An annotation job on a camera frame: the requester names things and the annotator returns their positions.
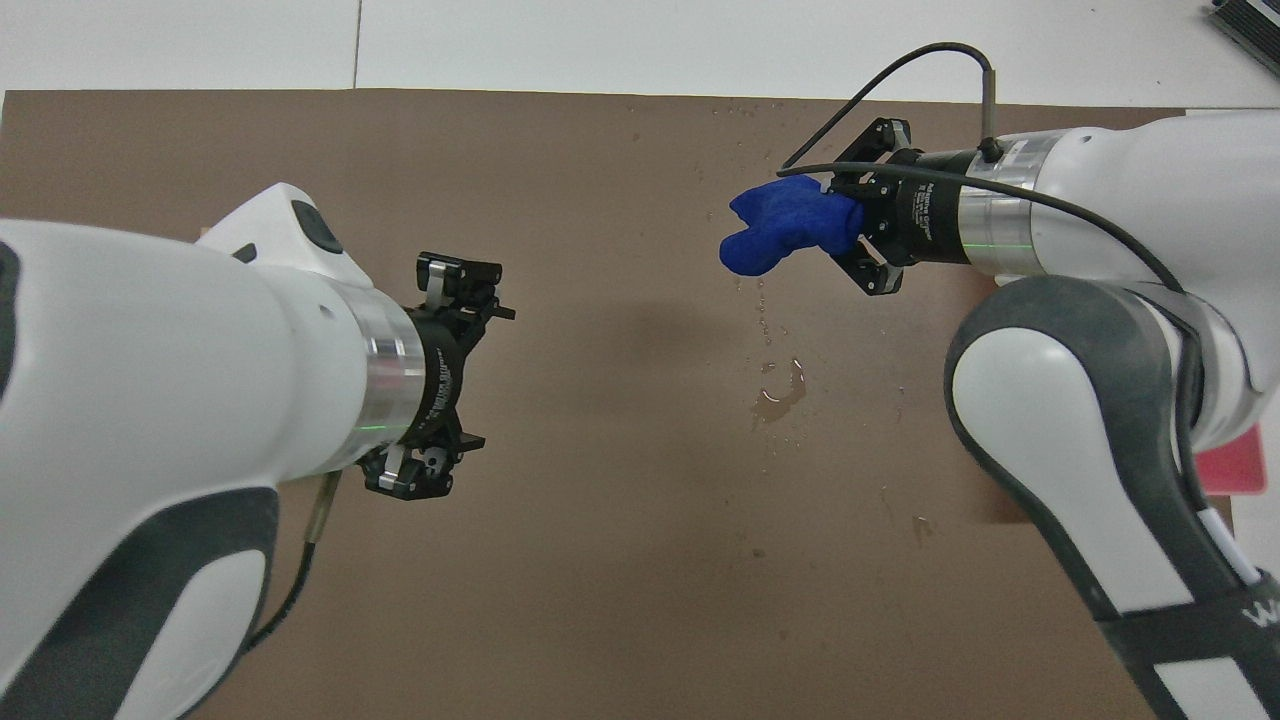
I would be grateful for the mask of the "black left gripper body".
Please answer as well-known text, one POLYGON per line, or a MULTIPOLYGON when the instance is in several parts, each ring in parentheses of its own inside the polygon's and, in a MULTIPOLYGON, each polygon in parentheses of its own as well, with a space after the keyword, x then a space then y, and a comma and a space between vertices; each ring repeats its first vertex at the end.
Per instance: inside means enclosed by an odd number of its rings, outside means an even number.
POLYGON ((404 447, 444 448, 451 456, 480 450, 486 439, 462 429, 457 402, 465 364, 485 334, 489 315, 483 307, 408 307, 424 352, 424 389, 419 410, 404 433, 404 447))

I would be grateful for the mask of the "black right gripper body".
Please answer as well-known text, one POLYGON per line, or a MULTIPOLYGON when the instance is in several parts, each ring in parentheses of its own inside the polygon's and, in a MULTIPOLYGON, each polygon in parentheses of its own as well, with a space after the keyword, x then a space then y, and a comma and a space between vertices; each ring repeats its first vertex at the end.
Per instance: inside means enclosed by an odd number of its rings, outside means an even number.
POLYGON ((959 229, 963 187, 872 173, 863 236, 890 264, 968 264, 959 229))

